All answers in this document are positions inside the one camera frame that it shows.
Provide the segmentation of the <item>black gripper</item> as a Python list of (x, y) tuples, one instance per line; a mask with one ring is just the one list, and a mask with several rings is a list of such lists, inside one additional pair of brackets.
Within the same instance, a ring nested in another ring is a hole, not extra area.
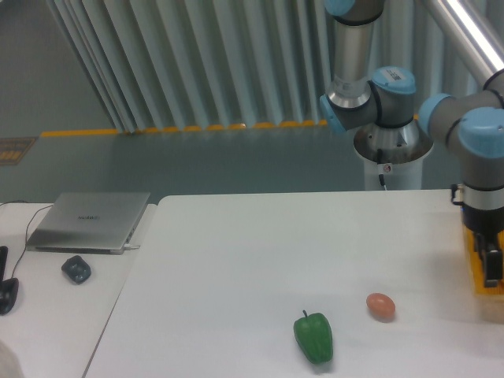
[(477, 252), (484, 271), (484, 286), (497, 287), (503, 278), (503, 252), (497, 240), (484, 236), (495, 236), (503, 231), (503, 208), (476, 209), (462, 206), (463, 224), (474, 233), (474, 250)]

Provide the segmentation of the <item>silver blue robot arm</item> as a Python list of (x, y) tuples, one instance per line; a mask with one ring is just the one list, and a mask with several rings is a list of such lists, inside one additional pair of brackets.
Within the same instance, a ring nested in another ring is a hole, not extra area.
[(366, 75), (374, 22), (382, 1), (327, 1), (339, 26), (333, 79), (320, 98), (328, 125), (345, 132), (367, 124), (398, 131), (417, 124), (443, 143), (461, 166), (451, 201), (461, 208), (472, 236), (470, 258), (476, 286), (503, 290), (503, 44), (470, 1), (426, 1), (424, 7), (455, 45), (482, 89), (455, 98), (434, 95), (413, 110), (415, 84), (405, 69), (383, 67)]

